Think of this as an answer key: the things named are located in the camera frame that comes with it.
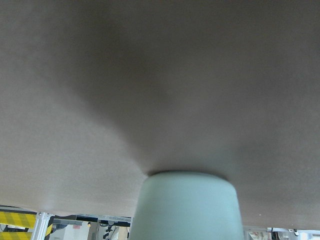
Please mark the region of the green cup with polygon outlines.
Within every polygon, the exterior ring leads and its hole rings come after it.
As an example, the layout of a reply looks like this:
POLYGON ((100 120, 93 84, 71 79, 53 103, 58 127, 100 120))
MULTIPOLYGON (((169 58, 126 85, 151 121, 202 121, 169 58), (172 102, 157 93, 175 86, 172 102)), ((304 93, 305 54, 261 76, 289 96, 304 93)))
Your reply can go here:
POLYGON ((219 177, 168 171, 142 184, 131 240, 243 240, 237 192, 219 177))

